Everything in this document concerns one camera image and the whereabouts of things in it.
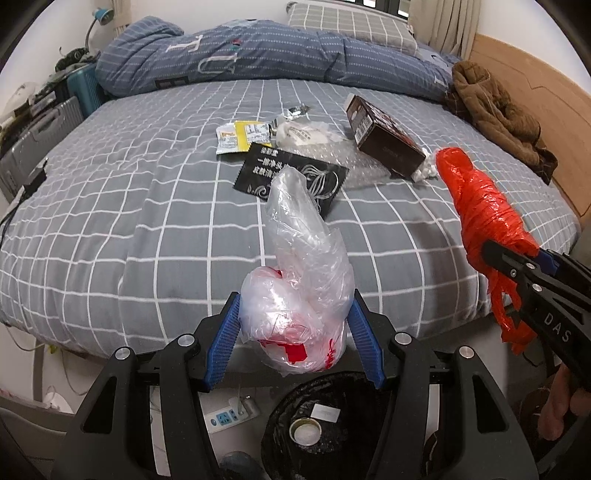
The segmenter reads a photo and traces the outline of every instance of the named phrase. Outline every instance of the human hand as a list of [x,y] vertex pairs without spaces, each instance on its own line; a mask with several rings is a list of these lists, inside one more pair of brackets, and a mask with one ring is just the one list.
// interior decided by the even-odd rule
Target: human hand
[[560,365],[538,419],[538,433],[545,440],[558,440],[562,436],[564,416],[569,409],[577,417],[591,413],[591,393],[579,388],[571,395],[570,380],[570,370],[565,364]]

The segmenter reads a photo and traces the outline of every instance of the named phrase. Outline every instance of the gray suitcase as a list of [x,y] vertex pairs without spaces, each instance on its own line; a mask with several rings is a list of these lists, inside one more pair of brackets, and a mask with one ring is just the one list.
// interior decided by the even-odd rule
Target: gray suitcase
[[82,123],[78,98],[72,97],[38,118],[0,160],[0,190],[11,202],[41,160]]

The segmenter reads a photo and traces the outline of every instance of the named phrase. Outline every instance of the plaid pillowcase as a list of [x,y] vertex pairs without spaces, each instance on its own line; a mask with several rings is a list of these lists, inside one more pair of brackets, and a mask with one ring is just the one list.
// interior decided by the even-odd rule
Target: plaid pillowcase
[[390,15],[352,6],[326,7],[305,2],[290,3],[287,9],[290,27],[340,33],[357,40],[392,47],[413,57],[417,54],[417,42],[406,23]]

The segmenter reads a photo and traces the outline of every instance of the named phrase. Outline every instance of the white card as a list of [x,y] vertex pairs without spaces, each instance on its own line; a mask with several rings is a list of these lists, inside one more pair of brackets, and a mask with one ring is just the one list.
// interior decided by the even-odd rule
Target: white card
[[324,420],[329,421],[331,423],[336,423],[339,419],[340,409],[334,407],[327,407],[326,405],[321,405],[319,403],[314,405],[312,408],[312,417],[316,420]]

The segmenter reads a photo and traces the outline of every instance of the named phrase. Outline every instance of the bed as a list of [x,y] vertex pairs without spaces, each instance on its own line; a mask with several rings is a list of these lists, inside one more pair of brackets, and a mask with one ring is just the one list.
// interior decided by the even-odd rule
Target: bed
[[[313,80],[212,80],[108,102],[52,150],[47,181],[0,251],[0,319],[102,357],[193,331],[250,270],[274,262],[264,204],[232,188],[241,162],[216,157],[216,127],[305,103],[311,120],[351,136],[349,93],[427,150],[466,150],[544,248],[574,244],[577,216],[556,187],[438,103]],[[430,336],[489,313],[486,279],[466,261],[441,180],[345,189],[326,220],[342,233],[368,306],[397,329]]]

